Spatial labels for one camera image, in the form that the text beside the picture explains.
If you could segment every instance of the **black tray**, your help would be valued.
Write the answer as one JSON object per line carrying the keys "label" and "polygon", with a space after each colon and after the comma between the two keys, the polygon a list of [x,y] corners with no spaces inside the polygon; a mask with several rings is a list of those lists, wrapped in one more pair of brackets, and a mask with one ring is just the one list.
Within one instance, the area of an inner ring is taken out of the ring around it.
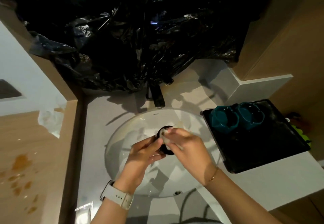
{"label": "black tray", "polygon": [[202,112],[229,172],[240,173],[310,149],[270,100],[252,103],[265,114],[265,119],[249,131],[239,125],[229,134],[220,133],[211,125],[212,109]]}

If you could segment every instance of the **faucet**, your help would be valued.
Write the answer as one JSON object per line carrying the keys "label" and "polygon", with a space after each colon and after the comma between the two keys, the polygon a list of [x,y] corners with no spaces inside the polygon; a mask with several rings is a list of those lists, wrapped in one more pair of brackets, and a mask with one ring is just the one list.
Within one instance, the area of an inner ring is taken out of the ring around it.
{"label": "faucet", "polygon": [[[164,83],[171,85],[173,83],[173,79],[170,78],[168,81],[164,81]],[[153,100],[155,107],[158,109],[165,107],[165,101],[161,92],[161,88],[157,83],[147,84],[146,99]]]}

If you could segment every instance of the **white watch strap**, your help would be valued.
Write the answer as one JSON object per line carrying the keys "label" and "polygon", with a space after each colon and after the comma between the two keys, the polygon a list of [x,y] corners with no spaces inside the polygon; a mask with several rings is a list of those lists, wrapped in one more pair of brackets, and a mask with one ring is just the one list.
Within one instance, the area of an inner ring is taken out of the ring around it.
{"label": "white watch strap", "polygon": [[105,189],[103,190],[100,200],[103,201],[103,199],[106,197],[109,200],[117,203],[120,207],[123,209],[128,210],[132,204],[133,201],[133,195],[124,193],[115,187],[112,186],[113,181],[109,181],[106,185]]}

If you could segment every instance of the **plastic wrap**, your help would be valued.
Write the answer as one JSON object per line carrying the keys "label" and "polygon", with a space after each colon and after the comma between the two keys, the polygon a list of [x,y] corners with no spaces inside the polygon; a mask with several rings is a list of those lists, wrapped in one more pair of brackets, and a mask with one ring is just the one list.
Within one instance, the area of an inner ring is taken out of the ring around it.
{"label": "plastic wrap", "polygon": [[267,0],[15,0],[30,53],[85,88],[139,91],[195,59],[237,62]]}

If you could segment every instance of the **white sink basin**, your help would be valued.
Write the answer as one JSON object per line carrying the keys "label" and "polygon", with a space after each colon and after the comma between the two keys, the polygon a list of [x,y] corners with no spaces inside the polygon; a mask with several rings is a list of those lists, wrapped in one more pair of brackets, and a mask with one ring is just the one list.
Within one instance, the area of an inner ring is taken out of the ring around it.
{"label": "white sink basin", "polygon": [[[202,138],[209,153],[216,159],[219,151],[202,116],[177,109],[161,109],[139,114],[121,125],[108,141],[105,164],[108,174],[116,179],[123,169],[131,146],[156,135],[164,126],[182,126]],[[151,197],[170,197],[176,191],[187,192],[199,185],[175,155],[148,166],[142,184],[135,194]]]}

